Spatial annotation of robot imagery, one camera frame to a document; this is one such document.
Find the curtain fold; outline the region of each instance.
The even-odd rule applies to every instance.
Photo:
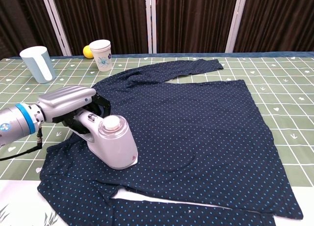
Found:
[[[234,52],[314,51],[314,0],[246,0]]]
[[[158,53],[225,52],[236,0],[156,0]]]
[[[43,0],[0,0],[0,59],[19,56],[32,46],[45,46],[61,56]]]
[[[97,39],[113,54],[148,52],[145,0],[55,0],[74,55]]]

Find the navy polka dot shirt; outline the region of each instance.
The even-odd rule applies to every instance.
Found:
[[[70,225],[272,225],[273,215],[302,219],[271,131],[243,80],[165,83],[218,69],[218,60],[172,61],[98,82],[94,88],[111,102],[111,114],[130,125],[138,163],[111,169],[72,135],[48,148],[38,191]],[[111,199],[122,187],[228,209]]]

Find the cup with floral print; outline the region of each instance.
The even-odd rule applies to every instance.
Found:
[[[111,44],[109,40],[101,39],[91,42],[89,48],[100,71],[112,69]]]

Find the yellow ball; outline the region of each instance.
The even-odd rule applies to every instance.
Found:
[[[83,54],[86,58],[88,59],[91,59],[91,58],[94,58],[93,54],[92,54],[92,51],[90,50],[89,48],[89,45],[85,46],[83,48]]]

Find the robotic arm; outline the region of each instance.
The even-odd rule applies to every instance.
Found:
[[[33,105],[25,103],[0,111],[0,148],[6,144],[38,132],[41,138],[41,124],[60,123],[78,134],[88,134],[75,116],[81,109],[95,115],[105,117],[110,115],[110,102],[99,96],[95,89],[73,85],[60,88],[54,92],[42,94]],[[34,147],[20,155],[40,149]],[[7,160],[16,156],[2,158]]]

